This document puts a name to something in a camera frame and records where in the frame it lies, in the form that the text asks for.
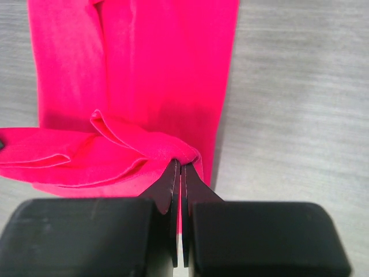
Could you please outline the pink t shirt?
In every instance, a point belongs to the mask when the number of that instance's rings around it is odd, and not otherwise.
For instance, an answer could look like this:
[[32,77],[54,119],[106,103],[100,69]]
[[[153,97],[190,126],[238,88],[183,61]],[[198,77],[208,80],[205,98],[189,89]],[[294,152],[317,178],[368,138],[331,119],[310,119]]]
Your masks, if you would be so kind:
[[168,163],[210,184],[238,1],[29,1],[39,126],[3,128],[1,176],[138,196]]

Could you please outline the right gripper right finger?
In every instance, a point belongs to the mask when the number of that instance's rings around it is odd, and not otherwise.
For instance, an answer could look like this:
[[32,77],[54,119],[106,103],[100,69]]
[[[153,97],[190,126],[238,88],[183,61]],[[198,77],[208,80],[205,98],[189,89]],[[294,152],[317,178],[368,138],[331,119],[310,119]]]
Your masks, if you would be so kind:
[[309,202],[225,201],[181,169],[182,244],[190,276],[350,276],[330,215]]

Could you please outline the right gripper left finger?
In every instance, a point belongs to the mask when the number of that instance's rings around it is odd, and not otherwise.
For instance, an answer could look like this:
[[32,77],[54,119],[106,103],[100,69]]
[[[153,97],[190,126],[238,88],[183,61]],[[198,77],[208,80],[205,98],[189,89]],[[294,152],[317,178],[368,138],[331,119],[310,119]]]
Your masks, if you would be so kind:
[[137,197],[32,199],[1,235],[2,276],[172,276],[180,164]]

